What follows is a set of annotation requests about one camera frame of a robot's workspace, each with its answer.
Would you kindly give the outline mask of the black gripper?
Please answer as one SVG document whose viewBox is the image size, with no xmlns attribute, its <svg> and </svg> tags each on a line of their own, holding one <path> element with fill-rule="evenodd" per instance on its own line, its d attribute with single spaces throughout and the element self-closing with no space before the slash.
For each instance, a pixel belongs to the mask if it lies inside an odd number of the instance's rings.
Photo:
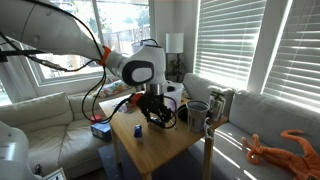
<svg viewBox="0 0 320 180">
<path fill-rule="evenodd" d="M 171 120 L 171 109 L 164 106 L 163 97 L 160 95 L 143 94 L 137 101 L 137 105 L 146 117 L 147 122 L 152 121 L 150 113 L 161 115 L 161 123 L 166 125 Z"/>
</svg>

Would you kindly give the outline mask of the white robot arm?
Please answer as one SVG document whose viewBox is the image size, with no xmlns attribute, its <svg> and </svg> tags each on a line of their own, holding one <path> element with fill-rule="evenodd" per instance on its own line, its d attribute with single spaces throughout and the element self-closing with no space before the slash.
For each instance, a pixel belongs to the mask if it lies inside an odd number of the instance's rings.
<svg viewBox="0 0 320 180">
<path fill-rule="evenodd" d="M 13 55 L 23 55 L 43 66 L 63 68 L 41 60 L 37 53 L 80 55 L 96 62 L 129 86 L 146 87 L 126 101 L 136 105 L 148 123 L 161 129 L 175 126 L 175 112 L 164 105 L 165 93 L 174 91 L 165 78 L 165 51 L 158 45 L 142 45 L 131 56 L 120 54 L 98 43 L 90 29 L 74 15 L 49 0 L 0 0 L 0 34 L 8 43 L 28 45 L 28 50 L 14 47 Z"/>
</svg>

